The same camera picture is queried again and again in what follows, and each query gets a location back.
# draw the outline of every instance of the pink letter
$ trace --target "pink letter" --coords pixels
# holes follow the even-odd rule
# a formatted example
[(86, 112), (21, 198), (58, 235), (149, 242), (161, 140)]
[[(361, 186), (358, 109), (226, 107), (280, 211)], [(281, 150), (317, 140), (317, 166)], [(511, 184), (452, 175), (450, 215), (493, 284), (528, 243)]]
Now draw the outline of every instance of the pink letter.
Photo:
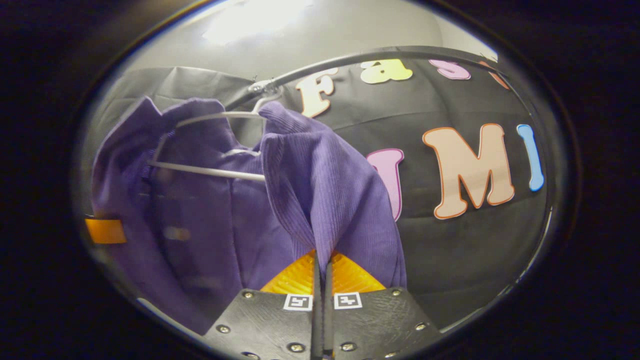
[(433, 66), (437, 67), (438, 72), (446, 78), (452, 80), (468, 80), (471, 78), (469, 71), (456, 63), (450, 63), (442, 60), (429, 60), (429, 62)]
[(404, 159), (404, 153), (400, 149), (383, 149), (367, 155), (367, 161), (373, 165), (382, 178), (382, 182), (389, 193), (391, 212), (397, 221), (402, 210), (402, 193), (400, 191), (400, 175), (398, 164)]

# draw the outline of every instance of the screw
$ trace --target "screw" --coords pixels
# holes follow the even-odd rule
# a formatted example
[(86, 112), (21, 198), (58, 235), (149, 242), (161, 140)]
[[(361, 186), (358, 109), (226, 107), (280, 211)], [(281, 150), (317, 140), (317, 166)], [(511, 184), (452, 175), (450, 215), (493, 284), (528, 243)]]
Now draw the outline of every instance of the screw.
[(305, 351), (305, 346), (299, 343), (291, 343), (289, 344), (289, 350), (292, 352), (303, 352)]
[(249, 358), (251, 358), (253, 360), (260, 360), (260, 357), (258, 355), (254, 354), (254, 353), (251, 353), (251, 352), (243, 352), (242, 355), (244, 355), (246, 357), (249, 357)]
[(354, 351), (356, 349), (356, 345), (354, 343), (344, 343), (340, 345), (340, 349), (342, 351)]
[(223, 334), (228, 334), (229, 332), (231, 332), (231, 329), (229, 329), (229, 327), (225, 325), (218, 325), (216, 329)]

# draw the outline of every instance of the letter m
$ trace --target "letter m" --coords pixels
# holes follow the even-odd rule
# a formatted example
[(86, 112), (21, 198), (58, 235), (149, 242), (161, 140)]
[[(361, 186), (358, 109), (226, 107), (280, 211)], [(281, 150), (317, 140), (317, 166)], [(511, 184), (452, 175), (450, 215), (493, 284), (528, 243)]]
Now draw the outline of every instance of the letter m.
[(435, 150), (440, 167), (442, 202), (433, 212), (437, 218), (457, 217), (467, 210), (460, 183), (476, 209), (482, 206), (490, 181), (489, 204), (499, 205), (513, 198), (515, 189), (511, 184), (509, 160), (504, 148), (504, 131), (498, 124), (485, 124), (480, 129), (477, 156), (451, 127), (427, 131), (422, 135), (422, 141)]

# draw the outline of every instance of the yellow letter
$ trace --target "yellow letter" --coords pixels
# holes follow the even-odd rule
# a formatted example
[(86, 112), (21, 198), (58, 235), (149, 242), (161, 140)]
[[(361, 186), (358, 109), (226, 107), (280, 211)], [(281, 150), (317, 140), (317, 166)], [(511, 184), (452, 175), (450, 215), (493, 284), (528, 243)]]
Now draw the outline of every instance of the yellow letter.
[(337, 67), (316, 72), (311, 76), (307, 76), (296, 85), (296, 89), (300, 90), (302, 94), (302, 115), (314, 117), (329, 108), (329, 100), (324, 100), (320, 97), (320, 93), (324, 92), (327, 95), (333, 94), (333, 80), (327, 75), (334, 75), (337, 72)]
[(511, 184), (509, 160), (504, 148), (504, 131), (498, 124), (485, 124), (480, 129), (478, 156), (451, 127), (427, 131), (422, 135), (422, 141), (438, 156), (442, 202), (433, 212), (437, 218), (460, 216), (467, 210), (467, 202), (462, 200), (460, 193), (460, 181), (476, 209), (484, 201), (489, 179), (489, 204), (499, 205), (513, 198), (515, 189)]
[(399, 59), (366, 61), (360, 64), (365, 69), (360, 79), (367, 84), (384, 83), (391, 80), (406, 80), (413, 75), (413, 71), (404, 67)]

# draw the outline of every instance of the wire hanger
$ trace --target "wire hanger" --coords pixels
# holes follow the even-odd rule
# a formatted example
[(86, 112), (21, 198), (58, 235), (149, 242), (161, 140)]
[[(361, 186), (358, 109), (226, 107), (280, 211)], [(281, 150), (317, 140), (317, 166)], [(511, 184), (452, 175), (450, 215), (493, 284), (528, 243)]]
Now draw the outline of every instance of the wire hanger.
[[(226, 118), (243, 118), (243, 119), (260, 119), (260, 120), (262, 120), (262, 132), (264, 133), (264, 127), (266, 125), (266, 119), (258, 114), (258, 110), (260, 110), (260, 108), (262, 107), (262, 105), (265, 102), (271, 101), (273, 99), (276, 99), (276, 98), (280, 97), (281, 94), (282, 94), (282, 90), (278, 89), (278, 91), (276, 91), (275, 94), (261, 98), (260, 100), (258, 100), (255, 103), (255, 106), (253, 107), (253, 110), (251, 112), (249, 112), (249, 111), (224, 111), (224, 112), (221, 112), (221, 113), (216, 113), (216, 114), (211, 114), (211, 115), (204, 115), (204, 116), (199, 116), (199, 117), (194, 117), (194, 118), (191, 118), (191, 119), (183, 120), (183, 121), (180, 121), (178, 124), (176, 124), (175, 127), (178, 128), (178, 127), (181, 127), (181, 126), (186, 126), (186, 125), (189, 125), (189, 124), (193, 124), (195, 122), (211, 120), (211, 119), (220, 119), (220, 118), (223, 118), (223, 117), (226, 117)], [(232, 178), (232, 179), (244, 179), (244, 180), (261, 181), (263, 183), (266, 181), (265, 178), (264, 178), (264, 175), (260, 175), (260, 174), (252, 174), (252, 173), (249, 173), (249, 172), (240, 172), (240, 171), (220, 170), (220, 169), (217, 169), (217, 168), (192, 167), (192, 166), (189, 166), (189, 165), (165, 163), (165, 162), (162, 162), (162, 161), (158, 161), (157, 159), (158, 159), (158, 156), (160, 154), (160, 150), (164, 146), (164, 142), (166, 141), (166, 139), (167, 139), (167, 135), (164, 135), (160, 139), (158, 147), (156, 148), (156, 151), (154, 153), (154, 157), (151, 159), (151, 161), (148, 162), (148, 164), (150, 166), (159, 167), (159, 168), (167, 168), (167, 169), (170, 169), (170, 170), (192, 172), (192, 173), (195, 173), (195, 174), (202, 174), (202, 175), (229, 177), (229, 178)]]

